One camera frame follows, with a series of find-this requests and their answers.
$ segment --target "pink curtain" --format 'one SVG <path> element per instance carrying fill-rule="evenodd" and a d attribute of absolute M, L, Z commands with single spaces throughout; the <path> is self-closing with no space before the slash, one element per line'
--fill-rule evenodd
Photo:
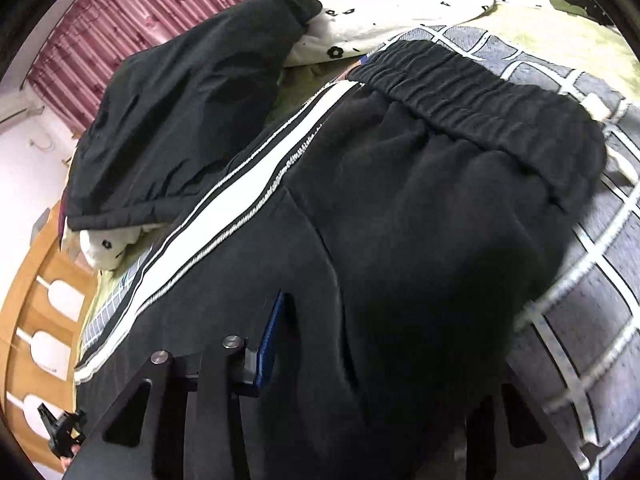
<path fill-rule="evenodd" d="M 91 124 L 114 70 L 241 0 L 76 0 L 28 74 L 75 134 Z"/>

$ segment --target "metal screw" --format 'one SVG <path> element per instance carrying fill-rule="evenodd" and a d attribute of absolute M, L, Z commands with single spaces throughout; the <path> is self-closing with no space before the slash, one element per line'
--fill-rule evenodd
<path fill-rule="evenodd" d="M 168 358 L 169 352 L 167 352 L 166 350 L 159 350 L 157 352 L 154 352 L 154 354 L 151 356 L 151 362 L 155 365 L 161 365 L 162 363 L 166 362 Z"/>
<path fill-rule="evenodd" d="M 222 340 L 222 346 L 229 348 L 238 348 L 242 344 L 242 338 L 239 335 L 228 335 Z"/>

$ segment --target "wooden headboard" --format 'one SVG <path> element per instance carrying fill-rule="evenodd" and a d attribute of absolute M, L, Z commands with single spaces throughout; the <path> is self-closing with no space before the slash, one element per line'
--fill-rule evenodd
<path fill-rule="evenodd" d="M 77 321 L 49 302 L 42 282 L 61 280 L 84 294 Z M 33 462 L 62 471 L 47 441 L 29 425 L 20 407 L 27 395 L 37 396 L 62 410 L 74 410 L 73 368 L 76 348 L 96 289 L 95 276 L 73 264 L 58 250 L 58 206 L 35 237 L 0 310 L 0 404 L 8 427 Z M 66 380 L 40 368 L 31 357 L 24 335 L 43 331 L 71 348 Z"/>

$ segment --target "light green bedsheet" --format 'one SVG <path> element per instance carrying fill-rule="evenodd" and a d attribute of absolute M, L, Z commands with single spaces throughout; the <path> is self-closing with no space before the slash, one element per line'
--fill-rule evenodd
<path fill-rule="evenodd" d="M 509 5 L 495 6 L 464 25 L 484 28 L 552 63 L 588 72 L 640 102 L 640 62 L 610 28 L 561 10 Z"/>

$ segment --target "green fabric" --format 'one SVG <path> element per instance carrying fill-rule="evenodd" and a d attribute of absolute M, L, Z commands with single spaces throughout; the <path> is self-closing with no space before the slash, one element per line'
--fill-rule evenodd
<path fill-rule="evenodd" d="M 356 59 L 350 57 L 283 69 L 278 96 L 266 122 L 279 120 L 300 108 L 307 99 L 355 62 Z"/>
<path fill-rule="evenodd" d="M 569 14 L 575 14 L 576 16 L 589 18 L 589 16 L 587 15 L 587 11 L 582 7 L 572 5 L 564 0 L 549 0 L 549 3 L 551 3 L 551 5 L 553 5 L 554 9 L 556 10 L 562 10 L 562 12 L 568 12 Z"/>
<path fill-rule="evenodd" d="M 533 56 L 588 72 L 640 102 L 640 62 L 624 38 L 591 20 L 555 9 L 500 5 L 470 22 Z"/>

